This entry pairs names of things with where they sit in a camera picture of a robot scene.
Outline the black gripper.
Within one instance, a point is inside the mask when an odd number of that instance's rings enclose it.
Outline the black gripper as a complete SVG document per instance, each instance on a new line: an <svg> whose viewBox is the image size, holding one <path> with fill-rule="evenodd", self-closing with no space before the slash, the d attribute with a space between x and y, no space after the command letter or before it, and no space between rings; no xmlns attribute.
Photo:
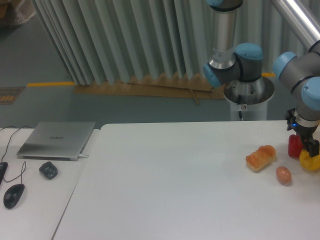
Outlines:
<svg viewBox="0 0 320 240"><path fill-rule="evenodd" d="M294 130L301 138L303 148L309 152L311 158L320 153L320 142L313 137L318 128L317 120L306 120L302 118L295 108L288 110L285 114L287 130Z"/></svg>

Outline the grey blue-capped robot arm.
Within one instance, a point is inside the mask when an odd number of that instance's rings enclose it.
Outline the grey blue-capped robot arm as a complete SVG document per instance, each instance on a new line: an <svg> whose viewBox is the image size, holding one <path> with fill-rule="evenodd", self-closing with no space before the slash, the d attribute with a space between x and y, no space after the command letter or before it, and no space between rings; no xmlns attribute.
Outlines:
<svg viewBox="0 0 320 240"><path fill-rule="evenodd" d="M230 103L234 120L252 111L258 116L274 94L272 82L262 76L263 52L253 43L233 45L240 0L210 0L214 11L213 48L203 72L213 87L225 85L224 96ZM320 24L299 0L274 0L272 5L287 21L308 52L298 57L281 54L273 63L276 78L297 100L297 106L285 114L287 129L300 137L311 157L320 153L320 143L313 134L320 123Z"/></svg>

